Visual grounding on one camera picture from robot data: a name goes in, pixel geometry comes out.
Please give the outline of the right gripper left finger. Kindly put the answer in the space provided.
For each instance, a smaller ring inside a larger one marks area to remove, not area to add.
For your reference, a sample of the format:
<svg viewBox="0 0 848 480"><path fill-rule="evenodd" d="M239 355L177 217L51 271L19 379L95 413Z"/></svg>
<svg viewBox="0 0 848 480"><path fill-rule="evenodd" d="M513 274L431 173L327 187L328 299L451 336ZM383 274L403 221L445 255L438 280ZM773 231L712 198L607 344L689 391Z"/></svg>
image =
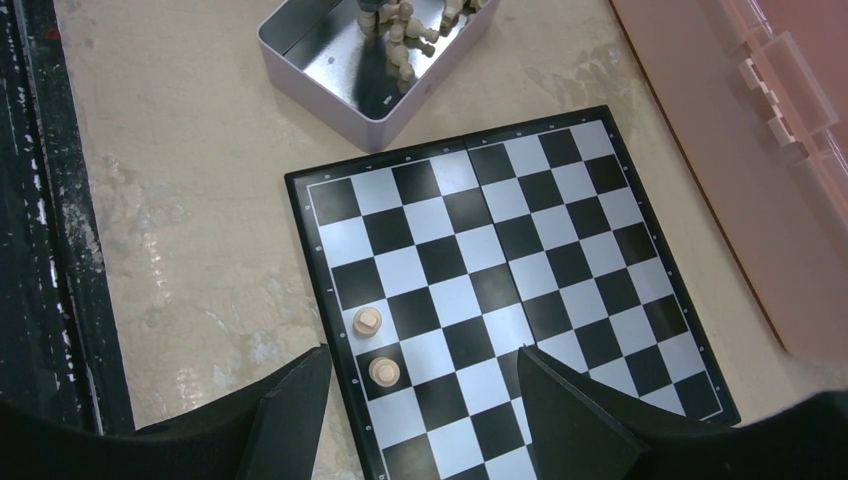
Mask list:
<svg viewBox="0 0 848 480"><path fill-rule="evenodd" d="M314 347L262 380L132 435L97 435L1 404L4 479L309 479L332 360Z"/></svg>

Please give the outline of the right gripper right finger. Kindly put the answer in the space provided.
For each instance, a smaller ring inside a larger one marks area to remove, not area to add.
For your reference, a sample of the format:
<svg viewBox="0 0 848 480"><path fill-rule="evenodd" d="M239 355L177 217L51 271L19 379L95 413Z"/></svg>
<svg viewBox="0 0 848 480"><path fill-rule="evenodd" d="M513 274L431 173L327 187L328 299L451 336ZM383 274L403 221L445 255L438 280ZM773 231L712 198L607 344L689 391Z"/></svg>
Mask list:
<svg viewBox="0 0 848 480"><path fill-rule="evenodd" d="M535 346L517 372L541 479L844 479L847 394L820 392L741 428L596 382Z"/></svg>

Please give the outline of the light wooden chess pawn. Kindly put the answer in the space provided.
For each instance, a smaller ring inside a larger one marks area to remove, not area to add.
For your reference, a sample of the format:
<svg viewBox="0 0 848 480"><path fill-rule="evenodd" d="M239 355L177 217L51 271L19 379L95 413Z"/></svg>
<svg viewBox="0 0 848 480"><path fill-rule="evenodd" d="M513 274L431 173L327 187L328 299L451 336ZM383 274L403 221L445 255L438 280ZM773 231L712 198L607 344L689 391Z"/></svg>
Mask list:
<svg viewBox="0 0 848 480"><path fill-rule="evenodd" d="M370 362L368 373L377 386L389 388L397 384L401 370L399 365L391 358L378 357Z"/></svg>

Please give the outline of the light wooden chess piece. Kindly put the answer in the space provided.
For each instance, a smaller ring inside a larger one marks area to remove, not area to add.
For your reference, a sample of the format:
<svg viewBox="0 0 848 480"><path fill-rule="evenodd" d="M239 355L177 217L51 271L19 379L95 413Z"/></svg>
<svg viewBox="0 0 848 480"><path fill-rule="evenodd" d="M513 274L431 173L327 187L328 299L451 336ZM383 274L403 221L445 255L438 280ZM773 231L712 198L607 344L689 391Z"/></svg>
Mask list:
<svg viewBox="0 0 848 480"><path fill-rule="evenodd" d="M354 314L352 325L357 336L373 337L382 326L382 314L374 307L363 307Z"/></svg>

